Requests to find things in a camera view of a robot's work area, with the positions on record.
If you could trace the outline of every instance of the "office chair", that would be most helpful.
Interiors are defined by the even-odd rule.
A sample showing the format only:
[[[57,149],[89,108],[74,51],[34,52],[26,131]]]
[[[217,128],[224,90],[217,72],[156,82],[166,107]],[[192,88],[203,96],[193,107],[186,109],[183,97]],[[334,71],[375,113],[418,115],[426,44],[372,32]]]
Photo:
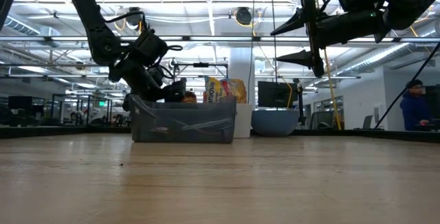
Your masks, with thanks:
[[[316,111],[311,115],[309,129],[332,129],[333,118],[334,111]]]
[[[370,129],[372,120],[373,120],[373,115],[366,116],[364,119],[364,125],[362,126],[362,128],[363,129]]]

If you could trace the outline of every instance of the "man in blue jacket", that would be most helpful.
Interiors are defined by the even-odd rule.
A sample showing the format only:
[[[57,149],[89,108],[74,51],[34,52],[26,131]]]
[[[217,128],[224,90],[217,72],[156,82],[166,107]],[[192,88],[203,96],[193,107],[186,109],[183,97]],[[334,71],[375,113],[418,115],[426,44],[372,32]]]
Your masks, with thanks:
[[[406,84],[407,92],[400,103],[404,114],[405,130],[416,131],[416,125],[429,124],[432,120],[430,108],[424,100],[424,84],[413,80]]]

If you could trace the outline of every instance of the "black monitor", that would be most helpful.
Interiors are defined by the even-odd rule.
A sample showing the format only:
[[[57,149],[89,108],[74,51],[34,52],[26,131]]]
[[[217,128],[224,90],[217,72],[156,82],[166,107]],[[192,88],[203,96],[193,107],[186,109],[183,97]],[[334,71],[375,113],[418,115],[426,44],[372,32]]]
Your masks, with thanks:
[[[289,107],[298,100],[297,85],[289,83],[292,88]],[[286,108],[289,101],[290,88],[286,83],[258,82],[258,107]]]

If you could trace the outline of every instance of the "snack bag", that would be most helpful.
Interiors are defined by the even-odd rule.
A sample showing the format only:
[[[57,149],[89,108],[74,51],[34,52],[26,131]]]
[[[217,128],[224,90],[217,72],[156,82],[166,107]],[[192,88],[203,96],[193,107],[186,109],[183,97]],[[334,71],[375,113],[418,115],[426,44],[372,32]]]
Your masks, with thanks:
[[[212,77],[205,77],[205,93],[203,94],[203,103],[218,103],[220,98],[234,95],[237,103],[245,104],[247,102],[246,87],[240,79],[217,80]]]

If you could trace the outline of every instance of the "blue jacket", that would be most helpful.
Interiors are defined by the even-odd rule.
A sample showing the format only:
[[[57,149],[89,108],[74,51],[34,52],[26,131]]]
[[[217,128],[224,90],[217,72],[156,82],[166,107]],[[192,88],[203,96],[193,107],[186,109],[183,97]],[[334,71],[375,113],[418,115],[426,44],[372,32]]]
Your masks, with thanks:
[[[400,108],[404,114],[405,130],[407,131],[414,131],[414,125],[420,124],[422,120],[432,120],[431,110],[423,96],[415,97],[406,92],[400,103]]]

